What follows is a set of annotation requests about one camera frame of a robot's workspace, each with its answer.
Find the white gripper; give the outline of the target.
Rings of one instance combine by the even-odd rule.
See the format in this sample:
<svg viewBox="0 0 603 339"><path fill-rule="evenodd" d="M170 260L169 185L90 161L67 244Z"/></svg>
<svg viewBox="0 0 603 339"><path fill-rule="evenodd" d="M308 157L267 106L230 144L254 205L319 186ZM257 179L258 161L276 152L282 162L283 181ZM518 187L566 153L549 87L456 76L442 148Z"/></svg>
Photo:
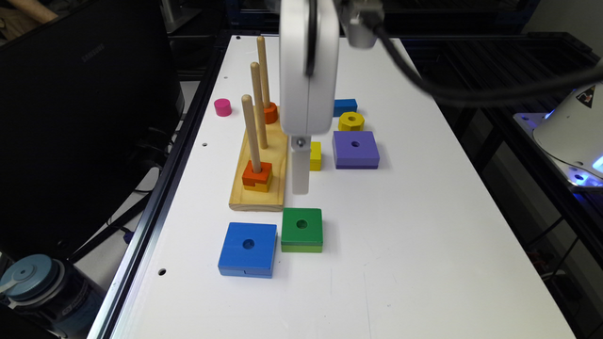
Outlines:
<svg viewBox="0 0 603 339"><path fill-rule="evenodd" d="M292 192L309 191L311 138L329 131L339 47L331 0L282 0L280 6L281 125L291 138Z"/></svg>

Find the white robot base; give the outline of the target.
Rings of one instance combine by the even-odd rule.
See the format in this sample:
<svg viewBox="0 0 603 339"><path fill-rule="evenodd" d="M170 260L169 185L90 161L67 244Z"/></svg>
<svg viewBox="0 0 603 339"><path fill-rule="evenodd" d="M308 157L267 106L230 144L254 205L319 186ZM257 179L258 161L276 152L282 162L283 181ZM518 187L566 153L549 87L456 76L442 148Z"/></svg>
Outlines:
<svg viewBox="0 0 603 339"><path fill-rule="evenodd" d="M602 189L602 83L574 89L548 113L517 113L517 125L574 191Z"/></svg>

